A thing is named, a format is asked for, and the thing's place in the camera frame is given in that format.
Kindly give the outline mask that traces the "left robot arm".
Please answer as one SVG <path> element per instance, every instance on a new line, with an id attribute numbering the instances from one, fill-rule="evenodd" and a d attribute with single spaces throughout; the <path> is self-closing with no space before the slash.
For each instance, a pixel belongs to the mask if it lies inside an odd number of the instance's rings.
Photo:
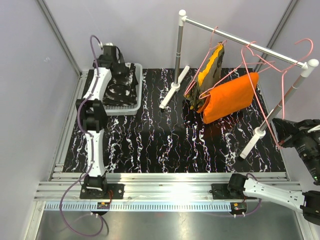
<path id="1" fill-rule="evenodd" d="M 103 160 L 103 136 L 108 116 L 103 97 L 108 83 L 116 75 L 126 72 L 126 65 L 120 49 L 112 43 L 100 44 L 102 59 L 95 59 L 93 78 L 82 99 L 77 99 L 77 124 L 87 142 L 87 170 L 80 177 L 81 199 L 102 199 L 111 197 Z"/>

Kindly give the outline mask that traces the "black white patterned trousers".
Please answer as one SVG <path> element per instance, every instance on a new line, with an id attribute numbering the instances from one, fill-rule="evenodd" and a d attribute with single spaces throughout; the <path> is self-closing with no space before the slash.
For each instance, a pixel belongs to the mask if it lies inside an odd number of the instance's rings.
<path id="1" fill-rule="evenodd" d="M 112 77 L 105 89 L 103 104 L 105 106 L 134 106 L 137 103 L 139 85 L 136 77 L 136 65 L 125 63 L 127 73 Z"/>

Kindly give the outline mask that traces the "camouflage orange trousers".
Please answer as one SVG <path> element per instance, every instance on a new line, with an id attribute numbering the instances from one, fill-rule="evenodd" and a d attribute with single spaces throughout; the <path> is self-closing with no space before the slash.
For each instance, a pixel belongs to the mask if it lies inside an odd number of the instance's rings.
<path id="1" fill-rule="evenodd" d="M 189 82 L 184 98 L 189 101 L 191 110 L 202 111 L 206 99 L 200 99 L 200 95 L 212 88 L 221 79 L 224 54 L 224 44 L 222 41 L 218 42 L 206 65 L 201 67 Z"/>

